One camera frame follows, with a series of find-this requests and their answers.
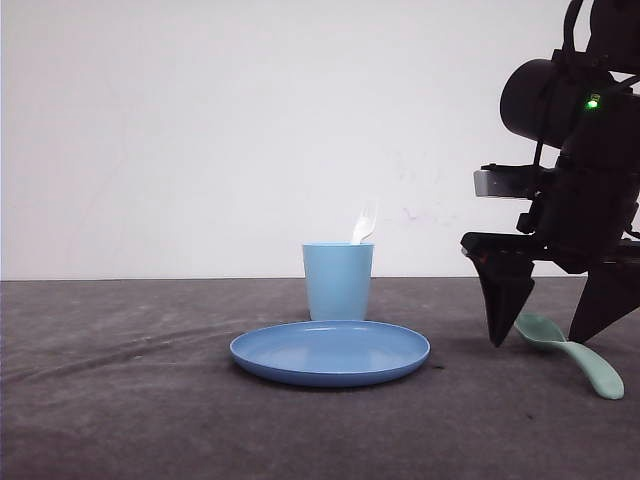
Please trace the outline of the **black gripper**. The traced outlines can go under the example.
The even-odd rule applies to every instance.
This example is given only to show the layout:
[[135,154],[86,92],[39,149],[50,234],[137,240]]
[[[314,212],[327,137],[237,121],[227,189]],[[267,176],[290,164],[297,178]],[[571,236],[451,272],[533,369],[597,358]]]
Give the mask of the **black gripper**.
[[590,270],[571,341],[584,343],[639,307],[639,243],[623,237],[638,209],[637,146],[563,152],[552,168],[491,163],[475,172],[474,184],[479,197],[531,202],[516,233],[468,232],[461,240],[479,275],[495,347],[533,290],[534,260],[568,273]]

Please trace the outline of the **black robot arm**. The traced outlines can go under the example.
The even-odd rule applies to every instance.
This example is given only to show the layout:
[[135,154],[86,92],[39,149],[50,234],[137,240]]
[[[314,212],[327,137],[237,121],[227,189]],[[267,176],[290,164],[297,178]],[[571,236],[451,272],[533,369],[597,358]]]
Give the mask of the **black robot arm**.
[[494,345],[521,313],[538,261],[587,277],[573,341],[589,340],[639,305],[639,5],[595,2],[584,50],[574,42],[580,8],[576,1],[567,8],[562,47],[521,65],[500,99],[506,128],[556,148],[555,165],[491,163],[474,174],[477,196],[530,202],[515,233],[468,232],[461,240]]

